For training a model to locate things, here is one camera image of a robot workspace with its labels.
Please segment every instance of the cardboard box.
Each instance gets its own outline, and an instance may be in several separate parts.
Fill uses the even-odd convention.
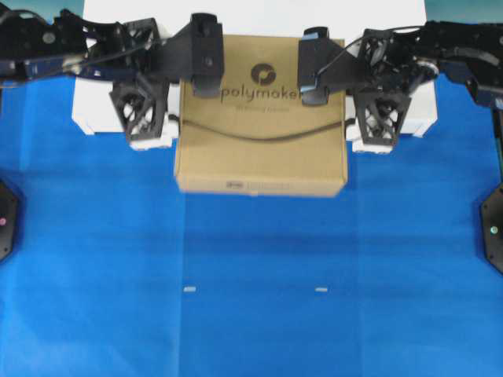
[[[327,106],[302,106],[298,42],[226,35],[220,96],[197,98],[182,84],[175,164],[182,191],[334,196],[344,187],[344,93]],[[251,140],[276,137],[288,140]]]

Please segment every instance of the black mount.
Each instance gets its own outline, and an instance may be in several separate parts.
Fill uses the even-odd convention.
[[[16,231],[18,199],[0,181],[0,262],[7,258],[13,249]]]

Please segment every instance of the blue surface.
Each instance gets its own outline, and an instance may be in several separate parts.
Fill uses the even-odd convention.
[[[464,88],[438,81],[424,140],[350,154],[335,199],[184,196],[173,150],[83,136],[72,90],[3,105],[24,226],[0,265],[1,377],[501,376],[503,279],[478,215],[497,155]]]
[[[438,91],[427,137],[351,155],[335,199],[187,196],[180,375],[503,375],[490,113]]]

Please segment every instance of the black bracket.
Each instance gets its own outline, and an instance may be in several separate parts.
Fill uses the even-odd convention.
[[[14,193],[0,181],[0,261],[7,258],[13,249],[17,205]]]
[[[500,185],[480,207],[486,258],[503,273],[503,185]]]

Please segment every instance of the black cable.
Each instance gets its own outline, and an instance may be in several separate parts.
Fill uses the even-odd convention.
[[[178,122],[178,126],[180,126],[181,121],[180,118],[177,117],[176,115],[169,115],[168,116],[169,120],[174,120]],[[354,124],[356,120],[354,118],[346,120],[345,125],[349,126],[351,124]],[[224,132],[221,130],[217,130],[213,127],[205,126],[199,123],[191,122],[188,120],[185,120],[183,122],[184,126],[193,126],[196,128],[199,128],[201,130],[206,130],[209,132],[212,132],[213,134],[221,135],[224,137],[230,137],[232,139],[237,139],[237,140],[242,140],[242,141],[253,141],[253,142],[262,142],[262,143],[278,143],[278,142],[284,142],[284,141],[292,141],[296,139],[301,139],[303,137],[308,137],[311,135],[315,134],[320,134],[322,132],[325,132],[327,130],[333,130],[337,127],[341,127],[343,125],[343,122],[335,122],[326,126],[321,126],[318,128],[314,128],[312,130],[307,130],[307,131],[302,131],[294,134],[286,134],[286,135],[281,135],[281,136],[274,136],[274,137],[251,137],[251,136],[246,136],[246,135],[239,135],[239,134],[232,134],[228,132]]]
[[[422,27],[424,26],[401,26],[401,27],[393,27],[391,29],[385,29],[383,31],[400,31],[400,30],[409,30],[409,29],[421,29]],[[329,61],[326,65],[324,65],[323,67],[320,68],[320,70],[316,73],[316,76],[319,76],[319,75],[322,75],[323,73],[325,73],[330,67],[332,67],[332,65],[338,61],[343,55],[344,53],[346,53],[352,46],[356,45],[357,43],[359,42],[363,42],[364,40],[366,39],[369,39],[369,38],[375,38],[375,35],[364,35],[360,38],[357,38],[355,39],[353,42],[351,42],[349,45],[347,45],[346,47],[344,47],[344,49],[337,54],[336,57],[334,57],[331,61]]]
[[[93,64],[104,63],[105,61],[110,61],[110,60],[119,59],[121,57],[126,57],[126,56],[131,55],[132,53],[135,53],[135,52],[137,52],[137,51],[139,51],[141,49],[146,49],[149,46],[152,47],[154,45],[166,42],[168,39],[170,39],[170,38],[160,38],[160,39],[156,39],[155,41],[149,41],[149,42],[146,42],[146,43],[142,43],[141,45],[132,47],[130,49],[126,49],[126,50],[121,51],[119,53],[111,53],[109,55],[105,55],[103,57],[98,57],[98,58],[91,59],[91,60],[82,59],[79,62],[65,64],[65,65],[63,65],[63,66],[61,66],[61,67],[59,67],[57,69],[54,69],[52,71],[46,72],[43,75],[36,76],[33,79],[26,79],[24,81],[19,81],[19,82],[17,82],[14,85],[0,86],[0,89],[19,88],[19,87],[21,87],[23,85],[26,85],[29,82],[32,82],[32,81],[35,81],[35,80],[48,79],[49,77],[53,77],[53,76],[56,76],[56,75],[63,74],[66,71],[68,71],[69,69],[74,68],[74,67],[85,68],[85,67],[88,67],[88,66],[93,65]]]

